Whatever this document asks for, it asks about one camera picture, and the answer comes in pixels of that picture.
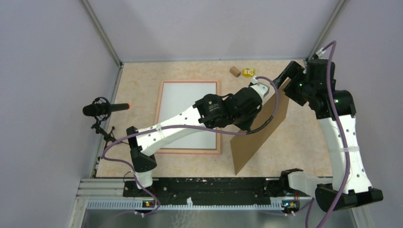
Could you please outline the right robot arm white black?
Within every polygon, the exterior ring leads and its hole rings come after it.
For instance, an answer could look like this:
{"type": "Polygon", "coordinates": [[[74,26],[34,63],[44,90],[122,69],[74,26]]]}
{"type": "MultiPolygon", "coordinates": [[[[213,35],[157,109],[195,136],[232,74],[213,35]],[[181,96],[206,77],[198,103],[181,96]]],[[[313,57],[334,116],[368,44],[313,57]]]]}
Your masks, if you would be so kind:
{"type": "Polygon", "coordinates": [[[298,105],[308,104],[324,133],[333,177],[320,178],[302,169],[281,173],[279,191],[291,196],[300,191],[315,198],[323,211],[349,209],[382,201],[362,163],[355,123],[356,108],[349,91],[336,90],[335,64],[313,59],[306,66],[291,61],[274,83],[298,105]]]}

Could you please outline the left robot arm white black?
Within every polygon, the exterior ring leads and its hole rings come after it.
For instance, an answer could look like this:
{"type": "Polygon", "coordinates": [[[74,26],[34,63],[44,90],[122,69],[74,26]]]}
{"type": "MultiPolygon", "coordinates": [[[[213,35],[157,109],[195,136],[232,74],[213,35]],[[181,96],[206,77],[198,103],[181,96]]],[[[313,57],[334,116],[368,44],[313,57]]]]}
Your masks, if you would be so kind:
{"type": "Polygon", "coordinates": [[[144,129],[133,126],[127,128],[126,134],[129,137],[130,154],[137,178],[134,190],[140,196],[147,196],[152,192],[152,170],[157,166],[154,154],[160,148],[188,135],[201,131],[217,132],[228,125],[250,132],[268,90],[266,85],[254,84],[235,94],[207,94],[166,121],[144,129]]]}

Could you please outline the brown cardboard backing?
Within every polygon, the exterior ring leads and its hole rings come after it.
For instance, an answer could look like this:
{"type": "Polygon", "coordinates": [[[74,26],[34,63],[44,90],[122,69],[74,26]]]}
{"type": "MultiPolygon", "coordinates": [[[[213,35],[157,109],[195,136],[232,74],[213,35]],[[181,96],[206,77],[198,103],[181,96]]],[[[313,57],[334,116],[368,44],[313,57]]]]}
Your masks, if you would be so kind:
{"type": "Polygon", "coordinates": [[[284,89],[290,82],[291,80],[287,79],[283,85],[278,88],[279,103],[277,111],[272,121],[264,129],[254,134],[236,135],[230,140],[234,172],[236,175],[240,173],[247,162],[285,120],[289,98],[285,95],[284,89]]]}

